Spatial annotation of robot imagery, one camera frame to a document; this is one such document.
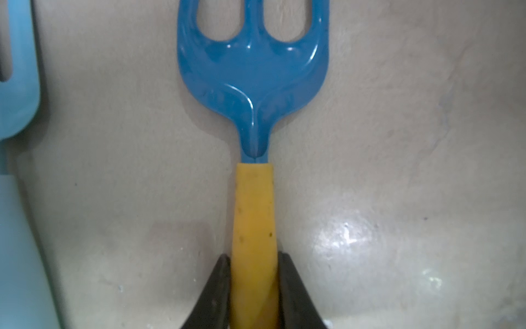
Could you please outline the large light blue rake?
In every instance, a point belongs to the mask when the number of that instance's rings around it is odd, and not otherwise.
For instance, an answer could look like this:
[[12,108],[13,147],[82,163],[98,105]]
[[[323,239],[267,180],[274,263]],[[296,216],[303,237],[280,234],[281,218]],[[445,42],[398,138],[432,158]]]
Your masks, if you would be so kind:
[[1,327],[59,328],[45,266],[5,141],[26,128],[41,100],[31,1],[8,1],[12,75],[1,83]]

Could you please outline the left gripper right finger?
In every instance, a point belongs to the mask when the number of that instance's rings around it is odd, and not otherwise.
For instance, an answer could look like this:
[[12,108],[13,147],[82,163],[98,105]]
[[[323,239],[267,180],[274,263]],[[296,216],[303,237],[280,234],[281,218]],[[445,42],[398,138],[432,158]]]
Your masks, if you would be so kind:
[[290,254],[278,252],[280,328],[326,329]]

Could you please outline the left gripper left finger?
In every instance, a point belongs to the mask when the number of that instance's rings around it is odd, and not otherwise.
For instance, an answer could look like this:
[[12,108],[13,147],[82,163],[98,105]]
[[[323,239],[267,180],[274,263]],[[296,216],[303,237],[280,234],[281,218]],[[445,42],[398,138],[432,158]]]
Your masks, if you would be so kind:
[[181,329],[226,329],[230,318],[230,257],[219,256],[203,291]]

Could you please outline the blue tool yellow handle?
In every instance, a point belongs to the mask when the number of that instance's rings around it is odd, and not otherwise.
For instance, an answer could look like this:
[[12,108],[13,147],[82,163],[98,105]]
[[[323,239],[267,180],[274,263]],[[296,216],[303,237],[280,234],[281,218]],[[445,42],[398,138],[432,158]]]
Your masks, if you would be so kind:
[[280,328],[278,240],[273,166],[268,161],[276,123],[320,91],[330,60],[330,4],[312,2],[305,35],[271,36],[262,1],[245,1],[241,30],[226,41],[208,38],[197,23],[197,1],[178,8],[178,64],[192,96],[237,128],[230,257],[229,328]]

